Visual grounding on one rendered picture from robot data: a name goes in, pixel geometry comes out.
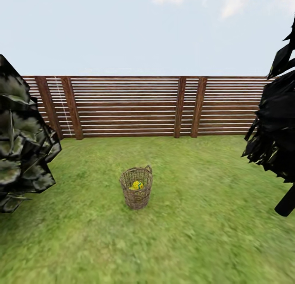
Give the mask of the wicker basket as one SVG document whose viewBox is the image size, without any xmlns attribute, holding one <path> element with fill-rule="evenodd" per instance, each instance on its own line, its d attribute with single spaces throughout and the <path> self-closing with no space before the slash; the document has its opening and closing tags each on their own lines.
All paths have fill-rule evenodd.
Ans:
<svg viewBox="0 0 295 284">
<path fill-rule="evenodd" d="M 148 167 L 150 171 L 147 170 Z M 145 168 L 134 167 L 121 174 L 119 183 L 124 193 L 126 204 L 132 210 L 141 210 L 148 205 L 153 183 L 152 171 L 151 166 L 148 165 Z M 143 183 L 143 189 L 129 189 L 136 179 Z"/>
</svg>

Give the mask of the easter egg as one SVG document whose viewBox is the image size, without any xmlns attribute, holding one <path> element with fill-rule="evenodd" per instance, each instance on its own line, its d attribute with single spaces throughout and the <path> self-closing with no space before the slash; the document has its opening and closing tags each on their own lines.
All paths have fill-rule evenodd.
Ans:
<svg viewBox="0 0 295 284">
<path fill-rule="evenodd" d="M 143 183 L 140 182 L 140 181 L 138 181 L 138 180 L 136 180 L 136 181 L 132 184 L 132 187 L 129 187 L 129 189 L 133 189 L 133 190 L 135 190 L 135 189 L 139 190 L 139 189 L 143 189 L 143 188 L 144 188 Z"/>
</svg>

